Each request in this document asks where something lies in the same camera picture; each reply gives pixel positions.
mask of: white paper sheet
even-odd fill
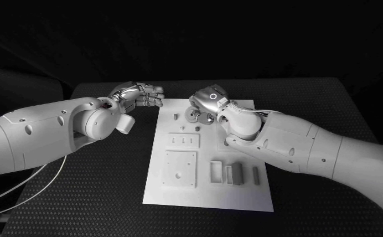
[[[188,122],[185,118],[185,111],[191,106],[188,99],[165,99],[163,102],[143,203],[274,212],[265,163],[244,153],[231,152],[222,147],[225,131],[216,122],[212,125]],[[252,100],[238,100],[238,104],[254,108]],[[169,133],[198,133],[201,147],[193,149],[167,146]],[[169,187],[163,184],[162,170],[165,169],[166,151],[196,152],[195,186]],[[211,161],[222,162],[222,184],[211,183]],[[229,185],[226,181],[226,166],[235,162],[241,162],[244,167],[245,184],[241,186]],[[258,167],[260,170],[261,185],[254,183],[254,167]]]

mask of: black curtain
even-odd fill
[[[381,105],[383,0],[3,0],[0,67],[83,82],[337,77]]]

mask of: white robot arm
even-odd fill
[[[26,107],[0,117],[0,174],[35,168],[103,140],[129,134],[136,106],[162,106],[163,88],[127,82],[108,97]]]
[[[218,85],[191,97],[191,122],[218,120],[226,145],[275,167],[333,179],[383,208],[383,146],[340,136],[304,119],[241,107]]]

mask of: table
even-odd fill
[[[257,109],[298,116],[333,133],[376,142],[336,78],[144,81],[166,97],[186,99],[219,84],[232,99]],[[120,83],[81,84],[72,98],[106,96]],[[13,210],[5,236],[382,236],[383,210],[352,188],[327,178],[267,165],[274,213],[144,205],[159,108],[130,115],[129,135],[111,136],[68,156],[47,191]],[[51,181],[62,159],[29,182],[19,201]]]

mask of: dark table surface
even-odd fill
[[[166,97],[186,99],[219,84],[232,99],[257,109],[298,116],[333,133],[376,142],[340,81],[334,78],[147,81]],[[120,83],[81,84],[72,95],[107,96]],[[5,236],[383,236],[383,210],[352,188],[327,178],[267,165],[274,213],[144,205],[159,108],[130,113],[129,135],[111,136],[68,156],[47,191],[15,208]],[[49,183],[55,161],[29,182],[19,201]]]

